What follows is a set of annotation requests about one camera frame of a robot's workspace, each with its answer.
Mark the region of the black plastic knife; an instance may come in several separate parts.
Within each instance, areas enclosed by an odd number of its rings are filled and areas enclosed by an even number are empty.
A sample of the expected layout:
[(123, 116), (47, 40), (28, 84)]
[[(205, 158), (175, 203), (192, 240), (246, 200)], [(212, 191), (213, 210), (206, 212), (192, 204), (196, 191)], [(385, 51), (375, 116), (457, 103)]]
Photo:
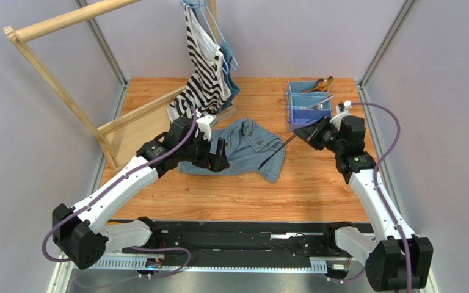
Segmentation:
[(297, 136), (296, 134), (293, 134), (290, 138), (288, 138), (285, 142), (283, 142), (283, 144), (277, 150), (275, 150), (268, 158), (266, 158), (260, 164), (260, 166), (258, 167), (258, 170), (261, 170), (277, 153), (279, 153), (282, 149), (284, 149), (285, 146), (287, 146), (287, 144), (289, 144), (296, 136)]

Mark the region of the silver metal fork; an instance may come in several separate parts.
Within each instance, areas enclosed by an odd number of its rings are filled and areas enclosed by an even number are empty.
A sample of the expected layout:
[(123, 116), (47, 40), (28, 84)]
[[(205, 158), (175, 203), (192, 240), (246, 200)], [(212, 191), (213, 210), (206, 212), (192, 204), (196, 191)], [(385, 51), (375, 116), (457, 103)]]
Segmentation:
[(323, 103), (317, 103), (311, 106), (299, 106), (298, 109), (302, 110), (324, 110), (326, 107), (324, 107)]

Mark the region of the silver metal knife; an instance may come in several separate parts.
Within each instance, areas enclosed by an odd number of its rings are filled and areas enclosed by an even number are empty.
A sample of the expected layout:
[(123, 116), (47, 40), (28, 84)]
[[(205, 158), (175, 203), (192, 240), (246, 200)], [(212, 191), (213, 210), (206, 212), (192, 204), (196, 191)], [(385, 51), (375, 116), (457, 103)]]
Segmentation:
[(330, 95), (330, 96), (326, 97), (325, 99), (321, 100), (321, 101), (318, 102), (318, 103), (323, 103), (323, 104), (328, 103), (328, 102), (331, 101), (334, 97), (335, 97), (335, 95)]

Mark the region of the gold metal spoon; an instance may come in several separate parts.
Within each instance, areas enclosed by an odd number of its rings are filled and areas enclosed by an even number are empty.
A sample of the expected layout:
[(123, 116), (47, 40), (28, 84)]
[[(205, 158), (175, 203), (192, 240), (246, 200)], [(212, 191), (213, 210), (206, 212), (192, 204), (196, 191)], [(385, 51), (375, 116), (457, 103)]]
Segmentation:
[(325, 88), (324, 88), (324, 91), (326, 91), (326, 90), (328, 89), (328, 87), (332, 84), (332, 82), (333, 82), (333, 80), (334, 80), (334, 77), (333, 77), (333, 76), (329, 76), (329, 77), (327, 77), (327, 78), (325, 78), (325, 79), (326, 79), (326, 81), (325, 81), (325, 83), (323, 84), (323, 86), (325, 87)]

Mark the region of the dark blue plastic knife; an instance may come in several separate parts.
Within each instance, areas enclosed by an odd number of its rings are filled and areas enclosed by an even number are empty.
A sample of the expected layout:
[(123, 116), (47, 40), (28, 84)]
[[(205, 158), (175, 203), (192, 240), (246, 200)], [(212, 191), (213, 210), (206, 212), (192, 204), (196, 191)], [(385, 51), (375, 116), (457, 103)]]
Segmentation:
[(306, 122), (304, 122), (304, 124), (312, 124), (312, 123), (315, 123), (316, 121), (322, 119), (324, 116), (321, 115), (321, 116), (318, 116), (318, 117), (315, 117), (315, 118), (312, 118), (312, 119), (309, 119), (307, 120)]

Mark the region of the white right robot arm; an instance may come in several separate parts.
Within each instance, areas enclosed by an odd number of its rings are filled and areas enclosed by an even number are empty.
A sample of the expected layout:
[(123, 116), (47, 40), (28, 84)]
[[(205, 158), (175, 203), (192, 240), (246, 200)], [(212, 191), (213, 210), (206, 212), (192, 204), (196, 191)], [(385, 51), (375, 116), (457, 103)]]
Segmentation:
[(425, 288), (433, 245), (416, 235), (383, 190), (377, 164), (365, 151), (364, 119), (350, 115), (334, 123), (324, 117), (293, 133), (316, 150), (334, 153), (336, 169), (358, 196), (373, 228), (371, 240), (349, 222), (333, 223), (327, 230), (332, 247), (363, 265), (376, 292)]

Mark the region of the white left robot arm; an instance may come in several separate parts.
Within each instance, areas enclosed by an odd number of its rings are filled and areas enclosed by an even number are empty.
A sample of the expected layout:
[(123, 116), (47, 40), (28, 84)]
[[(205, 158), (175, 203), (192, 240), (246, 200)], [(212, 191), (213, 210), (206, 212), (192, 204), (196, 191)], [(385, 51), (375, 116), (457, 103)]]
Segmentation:
[(79, 269), (88, 269), (103, 255), (124, 248), (161, 248), (160, 227), (147, 217), (109, 225), (111, 217), (143, 188), (162, 178), (181, 162), (220, 172), (229, 168), (225, 140), (211, 141), (214, 115), (180, 117), (168, 131), (144, 143), (110, 181), (82, 201), (60, 204), (52, 213), (52, 230), (46, 238), (60, 248)]

